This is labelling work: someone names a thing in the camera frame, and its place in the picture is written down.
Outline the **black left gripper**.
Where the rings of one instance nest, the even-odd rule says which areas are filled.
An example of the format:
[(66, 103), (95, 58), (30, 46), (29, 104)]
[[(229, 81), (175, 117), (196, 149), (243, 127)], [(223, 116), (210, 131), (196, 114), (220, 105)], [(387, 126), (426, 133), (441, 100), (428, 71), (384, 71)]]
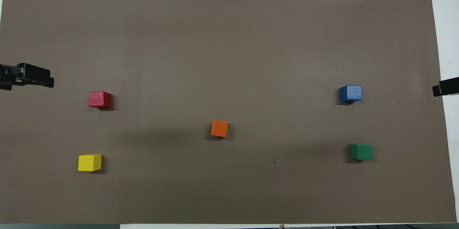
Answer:
[(28, 63), (20, 63), (16, 66), (0, 64), (0, 89), (11, 91), (15, 84), (40, 85), (54, 87), (55, 80), (51, 77), (51, 71)]

